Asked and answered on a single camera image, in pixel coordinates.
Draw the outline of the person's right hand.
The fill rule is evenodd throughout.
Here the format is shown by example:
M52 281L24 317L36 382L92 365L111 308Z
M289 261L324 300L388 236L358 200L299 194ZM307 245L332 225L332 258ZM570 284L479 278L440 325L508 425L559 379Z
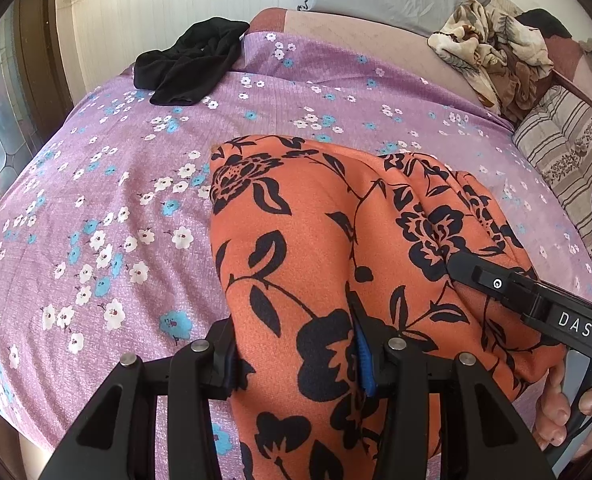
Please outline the person's right hand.
M559 446L567 437L566 423L571 408L567 397L562 392L562 381L565 378L565 361L560 361L549 371L546 384L536 404L536 416L532 430L538 446L544 450L547 445ZM592 416L592 388L582 396L579 403L580 411ZM580 460L592 452L592 430L573 456L573 461Z

